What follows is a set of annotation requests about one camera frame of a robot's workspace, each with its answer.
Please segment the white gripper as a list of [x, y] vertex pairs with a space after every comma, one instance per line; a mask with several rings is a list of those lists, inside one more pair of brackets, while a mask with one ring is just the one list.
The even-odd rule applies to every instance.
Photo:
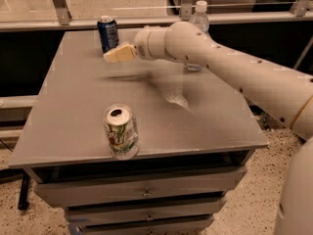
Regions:
[[137, 53], [144, 60], [168, 60], [169, 56], [165, 51], [166, 32], [166, 27], [145, 26], [136, 34], [134, 46], [120, 45], [105, 53], [104, 59], [107, 63], [128, 62], [134, 60]]

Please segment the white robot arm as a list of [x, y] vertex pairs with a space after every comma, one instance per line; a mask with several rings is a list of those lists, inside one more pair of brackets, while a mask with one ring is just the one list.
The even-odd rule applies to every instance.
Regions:
[[165, 59], [209, 69], [305, 141], [283, 187], [274, 235], [313, 235], [313, 76], [216, 43], [192, 23], [146, 26], [104, 55], [109, 63]]

